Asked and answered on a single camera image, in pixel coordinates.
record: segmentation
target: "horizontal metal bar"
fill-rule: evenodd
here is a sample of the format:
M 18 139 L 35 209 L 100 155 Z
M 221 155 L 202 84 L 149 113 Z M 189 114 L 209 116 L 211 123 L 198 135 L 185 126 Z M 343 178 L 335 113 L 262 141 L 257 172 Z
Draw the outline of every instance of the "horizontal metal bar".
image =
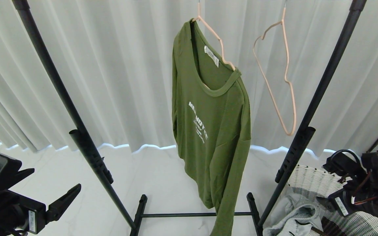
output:
M 235 212 L 234 215 L 253 215 L 251 212 Z M 142 218 L 160 218 L 160 217 L 197 217 L 197 216 L 217 216 L 214 212 L 205 213 L 165 213 L 165 214 L 142 214 Z

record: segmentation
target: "shirt sleeve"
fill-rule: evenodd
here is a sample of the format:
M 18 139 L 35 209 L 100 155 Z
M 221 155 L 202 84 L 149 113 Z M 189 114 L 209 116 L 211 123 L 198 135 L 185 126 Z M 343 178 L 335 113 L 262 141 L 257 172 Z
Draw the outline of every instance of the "shirt sleeve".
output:
M 231 236 L 237 196 L 251 139 L 249 110 L 243 113 L 240 135 L 216 147 L 210 163 L 211 197 L 217 213 L 210 236 Z
M 176 62 L 174 60 L 174 48 L 173 48 L 173 52 L 172 52 L 172 81 L 173 81 L 173 85 L 172 85 L 172 96 L 171 96 L 171 118 L 172 118 L 172 121 L 173 121 L 173 135 L 174 135 L 174 139 L 176 140 L 177 142 L 177 99 L 176 99 L 176 89 L 177 89 L 177 68 L 176 68 Z

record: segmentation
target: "clothing rack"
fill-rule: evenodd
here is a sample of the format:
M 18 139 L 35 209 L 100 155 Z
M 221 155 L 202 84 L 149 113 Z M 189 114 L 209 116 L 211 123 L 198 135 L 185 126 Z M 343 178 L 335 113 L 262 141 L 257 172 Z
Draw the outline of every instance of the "clothing rack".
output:
M 354 27 L 358 21 L 358 18 L 363 11 L 364 5 L 367 0 L 353 0 L 351 7 L 349 9 L 349 14 L 346 19 L 344 28 L 342 29 L 341 35 L 339 36 L 338 42 L 333 50 L 332 56 L 327 64 L 321 81 L 316 89 L 313 99 L 307 109 L 307 112 L 300 124 L 300 127 L 294 137 L 293 142 L 288 150 L 285 160 L 282 163 L 281 168 L 278 170 L 275 181 L 278 183 L 274 193 L 272 194 L 269 203 L 267 204 L 262 217 L 259 217 L 258 209 L 255 204 L 255 199 L 252 193 L 247 194 L 247 201 L 249 203 L 249 212 L 235 212 L 235 216 L 239 215 L 251 215 L 256 234 L 258 236 L 263 236 L 263 224 L 267 217 L 269 216 L 273 206 L 275 205 L 278 197 L 282 193 L 283 188 L 288 182 L 295 166 L 297 165 L 300 157 L 303 155 L 309 141 L 311 140 L 314 132 L 316 131 L 313 127 L 309 127 L 310 121 L 315 114 L 317 107 L 335 73 L 336 67 L 341 60 L 342 54 L 345 51 L 346 45 L 351 38 Z M 162 217 L 204 217 L 204 216 L 216 216 L 215 213 L 177 213 L 177 214 L 145 214 L 145 205 L 147 203 L 147 196 L 142 195 L 139 200 L 138 209 L 135 214 L 135 219 L 133 220 L 129 213 L 126 211 L 116 192 L 114 191 L 111 184 L 113 183 L 112 175 L 105 166 L 102 157 L 100 156 L 96 145 L 90 137 L 81 117 L 72 102 L 57 70 L 49 55 L 49 52 L 43 42 L 43 39 L 39 33 L 36 23 L 34 22 L 33 16 L 30 12 L 30 6 L 27 0 L 12 0 L 18 14 L 23 22 L 23 25 L 30 37 L 30 40 L 36 49 L 36 52 L 48 73 L 51 82 L 53 83 L 58 95 L 60 96 L 64 106 L 66 107 L 69 115 L 71 116 L 77 129 L 71 130 L 69 134 L 74 140 L 78 149 L 83 154 L 84 158 L 92 168 L 93 172 L 96 174 L 97 178 L 109 194 L 110 198 L 114 204 L 119 209 L 122 216 L 125 218 L 129 226 L 131 227 L 130 236 L 138 236 L 139 228 L 143 218 L 162 218 Z

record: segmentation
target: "floor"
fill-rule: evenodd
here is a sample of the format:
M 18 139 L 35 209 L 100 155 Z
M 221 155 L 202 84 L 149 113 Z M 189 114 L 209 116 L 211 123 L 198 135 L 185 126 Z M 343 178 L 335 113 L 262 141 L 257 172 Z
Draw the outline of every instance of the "floor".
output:
M 10 190 L 49 205 L 80 183 L 81 193 L 57 222 L 49 223 L 39 236 L 125 236 L 130 227 L 104 191 L 79 151 L 47 148 L 38 153 L 7 149 L 0 152 L 23 162 L 23 168 L 35 173 Z M 148 197 L 146 213 L 214 212 L 203 206 L 195 182 L 183 169 L 183 161 L 172 147 L 144 147 L 134 154 L 128 147 L 104 145 L 99 152 L 113 175 L 113 187 L 132 218 L 142 194 Z M 243 173 L 236 211 L 249 211 L 247 193 L 253 193 L 261 214 L 273 193 L 275 174 L 286 154 L 285 148 L 267 151 L 251 148 Z M 311 151 L 304 153 L 300 164 L 320 167 L 330 152 L 317 159 Z M 208 236 L 215 217 L 150 218 L 142 222 L 140 236 Z M 254 236 L 250 216 L 234 218 L 233 235 Z

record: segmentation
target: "white woven basket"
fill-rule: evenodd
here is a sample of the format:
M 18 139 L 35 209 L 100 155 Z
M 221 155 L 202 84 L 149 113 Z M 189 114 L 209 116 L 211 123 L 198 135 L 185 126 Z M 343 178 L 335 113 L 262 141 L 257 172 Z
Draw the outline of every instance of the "white woven basket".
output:
M 292 173 L 288 184 L 297 194 L 317 202 L 316 197 L 327 197 L 342 188 L 338 182 L 339 176 L 308 166 L 298 165 Z M 337 212 L 326 211 L 325 217 L 335 223 L 340 231 L 347 236 L 378 236 L 378 218 L 364 212 L 356 212 L 348 217 L 342 217 Z M 329 236 L 338 236 L 342 233 L 324 228 Z M 318 236 L 310 232 L 309 236 Z

